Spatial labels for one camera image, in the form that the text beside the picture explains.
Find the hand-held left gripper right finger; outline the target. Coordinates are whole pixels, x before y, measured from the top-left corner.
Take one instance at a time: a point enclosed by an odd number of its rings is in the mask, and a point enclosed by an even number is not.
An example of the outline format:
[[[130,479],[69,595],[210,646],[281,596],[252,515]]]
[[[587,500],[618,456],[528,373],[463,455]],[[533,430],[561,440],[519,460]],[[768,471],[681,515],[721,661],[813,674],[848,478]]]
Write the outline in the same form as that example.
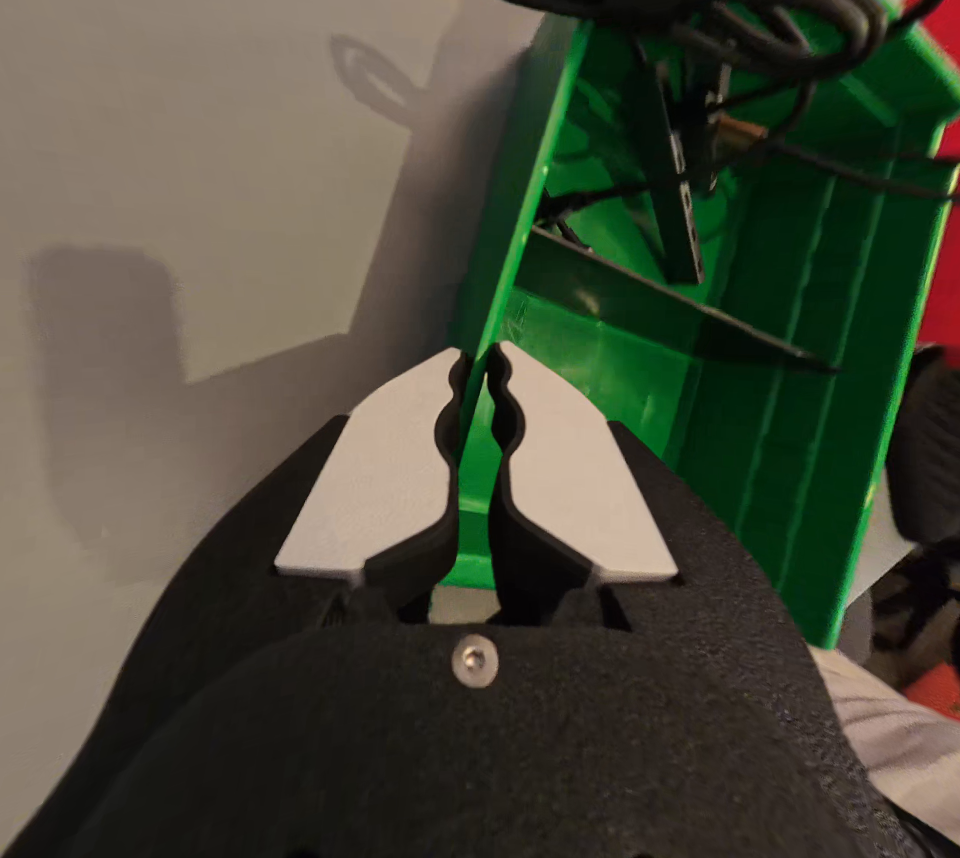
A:
[[[510,341],[493,346],[486,364],[502,455],[489,509],[498,586],[565,592],[677,577],[602,411]]]

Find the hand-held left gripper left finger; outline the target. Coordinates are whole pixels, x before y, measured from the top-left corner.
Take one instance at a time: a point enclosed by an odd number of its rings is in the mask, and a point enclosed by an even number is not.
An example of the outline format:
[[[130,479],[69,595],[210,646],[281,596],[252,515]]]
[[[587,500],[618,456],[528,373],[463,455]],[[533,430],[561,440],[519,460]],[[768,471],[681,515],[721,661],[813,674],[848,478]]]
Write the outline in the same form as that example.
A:
[[[273,561],[285,576],[434,585],[457,558],[468,356],[446,348],[350,413]]]

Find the green plastic bin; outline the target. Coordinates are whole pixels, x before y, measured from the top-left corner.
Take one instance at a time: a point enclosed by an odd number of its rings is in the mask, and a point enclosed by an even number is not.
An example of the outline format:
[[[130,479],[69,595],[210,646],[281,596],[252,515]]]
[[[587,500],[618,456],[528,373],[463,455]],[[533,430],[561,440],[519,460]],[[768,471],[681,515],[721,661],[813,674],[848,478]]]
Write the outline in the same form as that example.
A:
[[[672,469],[828,647],[856,568],[949,203],[860,188],[767,153],[697,192],[695,60],[731,66],[726,114],[863,172],[958,191],[932,156],[958,72],[920,27],[944,0],[500,0],[543,15],[522,56],[452,340],[467,393],[460,551],[450,586],[492,590],[501,449],[490,349],[558,373]],[[669,66],[702,252],[672,285],[651,194],[670,165],[656,65]],[[810,351],[835,375],[690,357],[515,283],[543,192],[651,185],[573,214],[592,252]]]

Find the red plastic bin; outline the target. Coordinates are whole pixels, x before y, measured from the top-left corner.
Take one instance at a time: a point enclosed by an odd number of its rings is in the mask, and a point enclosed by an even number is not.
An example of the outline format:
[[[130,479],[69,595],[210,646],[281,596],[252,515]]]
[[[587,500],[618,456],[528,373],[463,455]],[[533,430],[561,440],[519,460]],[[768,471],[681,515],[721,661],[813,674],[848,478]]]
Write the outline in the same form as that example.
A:
[[[924,22],[934,41],[959,65],[959,0],[944,2]],[[959,368],[959,208],[950,212],[918,332],[922,344],[942,347]]]

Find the slim silver usb hub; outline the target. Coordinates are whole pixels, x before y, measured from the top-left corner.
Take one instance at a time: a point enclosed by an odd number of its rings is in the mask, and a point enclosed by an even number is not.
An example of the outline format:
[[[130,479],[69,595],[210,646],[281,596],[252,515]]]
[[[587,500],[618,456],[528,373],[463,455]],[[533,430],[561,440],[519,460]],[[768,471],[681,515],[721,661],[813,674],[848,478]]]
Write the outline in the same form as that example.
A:
[[[672,285],[698,286],[705,272],[699,235],[694,220],[687,158],[681,129],[681,110],[666,61],[655,65],[655,82],[665,121],[669,166],[663,166],[651,193],[661,244],[663,273]]]

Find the black round object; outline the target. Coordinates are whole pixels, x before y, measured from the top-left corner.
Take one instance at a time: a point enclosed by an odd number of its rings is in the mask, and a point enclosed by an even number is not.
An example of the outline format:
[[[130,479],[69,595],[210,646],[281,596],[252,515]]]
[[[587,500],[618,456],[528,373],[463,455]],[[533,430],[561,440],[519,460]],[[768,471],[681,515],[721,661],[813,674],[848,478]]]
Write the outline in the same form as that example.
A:
[[[895,527],[929,547],[958,535],[959,372],[946,348],[915,353],[886,457]]]

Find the person's grey shirt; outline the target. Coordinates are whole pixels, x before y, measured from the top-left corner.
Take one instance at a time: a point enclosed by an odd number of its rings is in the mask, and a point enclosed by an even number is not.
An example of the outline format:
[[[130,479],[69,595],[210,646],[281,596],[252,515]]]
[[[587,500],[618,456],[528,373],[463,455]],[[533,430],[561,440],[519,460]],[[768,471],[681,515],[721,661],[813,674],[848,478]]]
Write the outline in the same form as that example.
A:
[[[837,650],[809,650],[875,789],[958,846],[958,721],[909,700]]]

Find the small red object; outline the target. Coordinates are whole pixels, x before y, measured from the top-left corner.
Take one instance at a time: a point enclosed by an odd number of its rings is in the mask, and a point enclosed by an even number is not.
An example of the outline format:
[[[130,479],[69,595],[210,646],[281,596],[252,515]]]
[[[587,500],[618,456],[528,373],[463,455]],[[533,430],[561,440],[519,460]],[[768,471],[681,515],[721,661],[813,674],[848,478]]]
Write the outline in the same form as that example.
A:
[[[959,721],[959,676],[954,665],[942,662],[906,686],[910,702]]]

